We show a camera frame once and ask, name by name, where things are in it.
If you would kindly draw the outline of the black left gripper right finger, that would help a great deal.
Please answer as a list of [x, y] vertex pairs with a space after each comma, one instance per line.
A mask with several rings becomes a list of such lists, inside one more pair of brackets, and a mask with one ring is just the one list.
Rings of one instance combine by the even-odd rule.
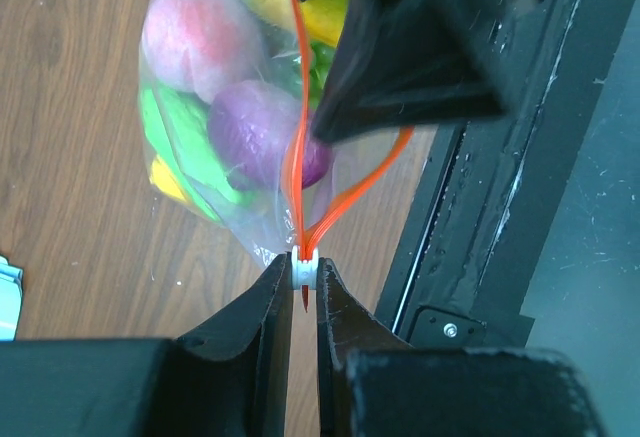
[[321, 259], [316, 286], [323, 436], [597, 436], [582, 374], [538, 349], [418, 350]]

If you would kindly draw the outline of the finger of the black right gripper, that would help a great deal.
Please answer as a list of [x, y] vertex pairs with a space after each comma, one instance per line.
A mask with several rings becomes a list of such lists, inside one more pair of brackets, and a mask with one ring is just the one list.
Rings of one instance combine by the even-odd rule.
[[314, 137], [506, 116], [517, 100], [505, 37], [518, 1], [542, 0], [348, 0]]

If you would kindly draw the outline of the purple fake onion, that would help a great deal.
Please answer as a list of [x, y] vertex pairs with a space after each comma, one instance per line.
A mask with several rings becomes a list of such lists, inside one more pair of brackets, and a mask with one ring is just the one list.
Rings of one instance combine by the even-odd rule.
[[238, 190], [273, 189], [297, 130], [301, 104], [289, 93], [259, 80], [223, 88], [210, 107], [211, 146]]

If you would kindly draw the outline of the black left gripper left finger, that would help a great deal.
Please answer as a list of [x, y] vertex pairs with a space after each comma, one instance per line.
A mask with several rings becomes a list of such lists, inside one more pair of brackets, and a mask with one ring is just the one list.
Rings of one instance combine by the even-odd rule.
[[1, 346], [5, 436], [280, 436], [291, 258], [177, 338], [22, 340]]

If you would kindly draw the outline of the clear zip top bag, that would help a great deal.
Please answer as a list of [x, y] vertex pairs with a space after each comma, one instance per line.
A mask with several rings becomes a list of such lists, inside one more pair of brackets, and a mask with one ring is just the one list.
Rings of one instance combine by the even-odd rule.
[[149, 178], [230, 229], [292, 286], [316, 286], [328, 230], [400, 156], [411, 130], [323, 144], [311, 126], [348, 0], [150, 0], [138, 105]]

